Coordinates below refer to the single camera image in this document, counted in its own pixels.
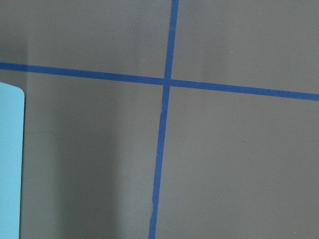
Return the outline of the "light blue plastic bin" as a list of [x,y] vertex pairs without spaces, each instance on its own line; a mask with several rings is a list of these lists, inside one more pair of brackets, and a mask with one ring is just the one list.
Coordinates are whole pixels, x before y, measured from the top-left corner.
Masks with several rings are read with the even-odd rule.
[[0,237],[18,239],[25,95],[0,84]]

